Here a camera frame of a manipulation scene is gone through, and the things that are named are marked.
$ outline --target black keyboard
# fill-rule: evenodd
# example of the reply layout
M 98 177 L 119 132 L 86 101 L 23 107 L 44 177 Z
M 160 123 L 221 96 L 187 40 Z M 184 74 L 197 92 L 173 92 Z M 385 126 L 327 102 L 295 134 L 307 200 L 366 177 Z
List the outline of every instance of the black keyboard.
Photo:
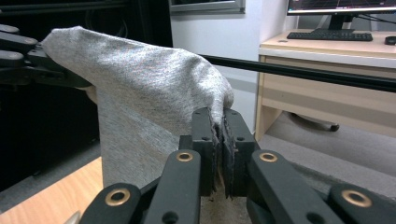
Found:
M 287 39 L 310 39 L 310 40 L 341 40 L 341 41 L 372 41 L 371 34 L 355 34 L 343 32 L 291 32 Z

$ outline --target gray cloth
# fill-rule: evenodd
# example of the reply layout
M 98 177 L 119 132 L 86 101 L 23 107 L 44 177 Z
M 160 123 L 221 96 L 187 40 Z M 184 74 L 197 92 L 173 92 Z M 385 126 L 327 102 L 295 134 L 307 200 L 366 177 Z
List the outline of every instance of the gray cloth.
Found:
M 139 188 L 161 175 L 181 134 L 191 134 L 191 113 L 211 109 L 220 125 L 231 107 L 227 79 L 202 57 L 184 49 L 151 46 L 81 27 L 55 29 L 42 42 L 56 63 L 97 89 L 105 187 L 117 182 Z M 202 223 L 245 223 L 243 200 L 223 191 L 203 199 Z

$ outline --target floor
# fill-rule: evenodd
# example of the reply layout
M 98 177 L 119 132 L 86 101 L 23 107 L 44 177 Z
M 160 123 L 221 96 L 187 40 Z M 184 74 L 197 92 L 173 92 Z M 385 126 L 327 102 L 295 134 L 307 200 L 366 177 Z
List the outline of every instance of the floor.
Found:
M 347 182 L 396 202 L 396 138 L 345 125 L 337 132 L 329 128 L 283 112 L 259 145 L 282 154 L 320 191 Z
M 331 184 L 351 182 L 396 202 L 396 138 L 344 125 L 330 132 L 328 125 L 284 112 L 259 145 L 280 152 L 318 190 L 326 192 Z M 0 214 L 99 156 L 99 143 L 92 144 L 0 192 Z

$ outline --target white wall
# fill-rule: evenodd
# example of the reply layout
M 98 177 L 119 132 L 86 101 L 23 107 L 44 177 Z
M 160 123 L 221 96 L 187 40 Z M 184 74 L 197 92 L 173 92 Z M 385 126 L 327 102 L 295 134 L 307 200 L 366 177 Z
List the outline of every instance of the white wall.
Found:
M 197 54 L 258 61 L 262 41 L 294 26 L 286 0 L 246 0 L 246 14 L 172 16 L 174 47 Z M 234 90 L 233 109 L 254 131 L 258 74 L 219 67 Z

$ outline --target desk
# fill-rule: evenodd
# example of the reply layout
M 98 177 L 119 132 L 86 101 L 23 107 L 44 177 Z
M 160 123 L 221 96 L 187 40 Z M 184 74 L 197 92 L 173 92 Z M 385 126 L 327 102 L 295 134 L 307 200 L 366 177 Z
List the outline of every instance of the desk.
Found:
M 396 47 L 384 44 L 395 32 L 372 32 L 372 42 L 288 40 L 288 33 L 261 44 L 261 62 L 396 78 Z M 395 93 L 260 73 L 256 140 L 282 110 L 396 137 Z
M 0 223 L 63 224 L 75 212 L 82 214 L 102 189 L 99 158 L 9 209 L 0 215 Z

